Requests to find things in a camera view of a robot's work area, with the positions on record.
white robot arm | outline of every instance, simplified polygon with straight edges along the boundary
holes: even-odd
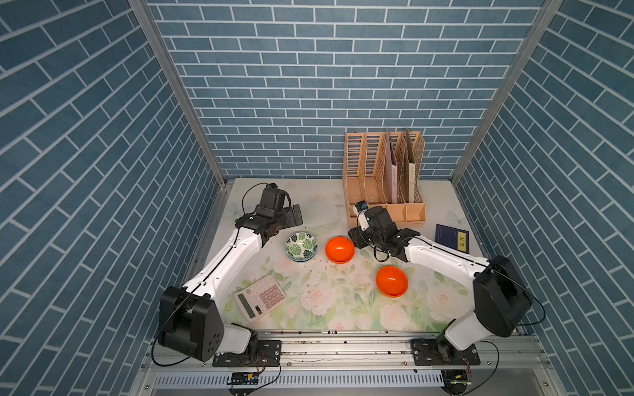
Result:
[[[285,198],[289,204],[286,208]],[[204,362],[216,352],[255,353],[248,350],[257,344],[255,332],[223,324],[216,301],[270,237],[302,223],[299,205],[291,206],[286,191],[275,183],[267,184],[255,211],[236,220],[236,229],[227,243],[202,271],[182,288],[170,286],[165,290],[158,311],[158,343]]]
[[[474,342],[491,335],[508,337],[530,309],[532,296],[505,257],[474,257],[435,243],[414,230],[399,230],[386,209],[368,208],[365,201],[357,203],[354,211],[359,225],[348,235],[355,247],[371,246],[397,259],[424,265],[459,282],[474,296],[472,310],[451,321],[435,340],[419,343],[427,346],[428,361],[460,364],[474,358],[462,351],[475,350]]]
[[[236,220],[236,229],[218,254],[181,288],[166,289],[159,310],[162,325],[157,340],[161,345],[200,361],[209,360],[216,352],[254,353],[250,349],[257,344],[256,333],[223,324],[215,301],[227,294],[244,265],[270,237],[280,229],[302,224],[298,205],[283,208],[287,196],[286,191],[268,184],[260,205],[254,213]],[[397,259],[424,265],[472,292],[469,312],[449,323],[435,340],[424,343],[430,344],[433,364],[463,364],[460,351],[471,350],[474,342],[493,334],[508,336],[530,308],[531,297],[522,291],[521,280],[507,259],[474,257],[411,229],[399,230],[386,209],[368,209],[364,201],[355,211],[359,226],[348,235],[356,247],[372,246]]]

floral tablecloth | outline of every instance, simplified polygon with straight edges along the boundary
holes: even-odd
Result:
[[[237,179],[223,213],[216,238],[209,253],[213,257],[242,215],[240,201],[254,184],[270,179]],[[379,263],[368,247],[356,250],[347,264],[330,262],[323,251],[334,236],[347,235],[347,223],[341,181],[278,180],[279,188],[301,206],[304,224],[282,230],[245,265],[234,280],[231,292],[219,302],[225,323],[238,323],[258,329],[287,330],[421,330],[440,331],[446,323],[471,310],[473,301],[462,285],[426,267],[389,259]],[[460,204],[449,182],[422,181],[419,185],[427,203],[427,222],[411,228],[430,239],[437,223],[470,231]],[[260,198],[254,188],[245,198],[245,208],[252,210]],[[291,261],[284,245],[297,231],[306,230],[317,239],[318,253],[305,263]],[[480,249],[470,238],[471,254]],[[408,291],[399,298],[381,294],[375,283],[377,271],[384,265],[402,269],[408,276]],[[237,306],[234,292],[271,274],[287,294],[287,300],[269,315],[249,323]]]

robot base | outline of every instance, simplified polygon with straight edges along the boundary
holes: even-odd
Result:
[[[255,367],[256,359],[263,364],[263,359],[266,359],[266,367],[277,367],[277,361],[268,357],[262,356],[268,355],[270,357],[280,358],[281,341],[279,340],[259,340],[257,339],[257,333],[251,336],[249,345],[246,351],[242,354],[232,354],[230,352],[215,355],[214,367]]]
[[[417,366],[464,366],[465,360],[471,366],[480,364],[474,344],[465,350],[454,351],[449,359],[444,359],[438,352],[439,342],[436,338],[416,338],[410,345]]]

blue tile wallpaper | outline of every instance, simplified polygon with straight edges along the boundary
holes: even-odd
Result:
[[[632,4],[564,0],[456,185],[545,303],[531,330],[569,395],[634,385]]]
[[[424,179],[455,168],[541,3],[150,0],[229,177],[341,178],[346,132],[407,127]]]
[[[0,394],[128,392],[216,189],[126,0],[0,1]]]

book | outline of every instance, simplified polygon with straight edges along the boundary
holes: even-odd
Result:
[[[469,232],[464,229],[436,224],[435,241],[448,248],[469,254]]]
[[[383,187],[385,189],[386,203],[397,203],[397,172],[396,172],[396,155],[394,154],[394,148],[390,140],[390,132],[385,132],[385,143],[387,145],[387,152],[385,153],[385,168]]]
[[[411,143],[409,130],[405,130],[405,143],[405,178],[407,180],[407,185],[405,187],[407,196],[405,197],[405,202],[414,203],[416,202],[414,199],[414,191],[417,186],[416,161],[414,160],[414,149]]]

